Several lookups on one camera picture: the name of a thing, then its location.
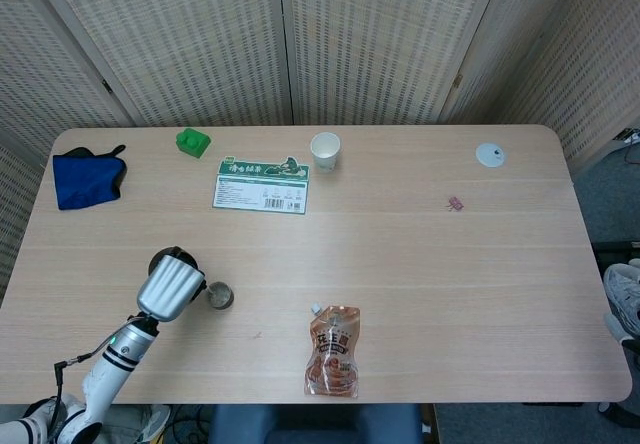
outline green object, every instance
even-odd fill
[[[200,158],[209,144],[211,144],[211,138],[209,136],[190,127],[187,127],[176,136],[178,149],[197,158]]]

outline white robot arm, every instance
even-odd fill
[[[158,323],[177,318],[204,288],[204,274],[191,255],[179,247],[156,254],[149,265],[149,278],[138,293],[141,312],[130,317],[95,351],[56,363],[56,399],[41,402],[28,417],[0,425],[0,443],[93,443],[111,403],[158,335]],[[102,356],[82,383],[86,404],[63,395],[63,369],[89,359],[105,345]],[[61,408],[66,412],[64,420],[58,422]]]

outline paper cup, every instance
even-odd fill
[[[325,172],[332,171],[340,152],[340,138],[333,132],[321,132],[311,139],[311,154],[316,167]]]

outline snack pouch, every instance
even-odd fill
[[[305,394],[357,397],[353,358],[360,335],[360,309],[329,306],[311,322],[313,353],[305,372]]]

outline blue cloth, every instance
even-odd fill
[[[86,148],[77,148],[53,156],[58,208],[82,209],[118,199],[127,170],[125,162],[115,157],[122,150],[124,146],[118,146],[109,154],[95,156]]]

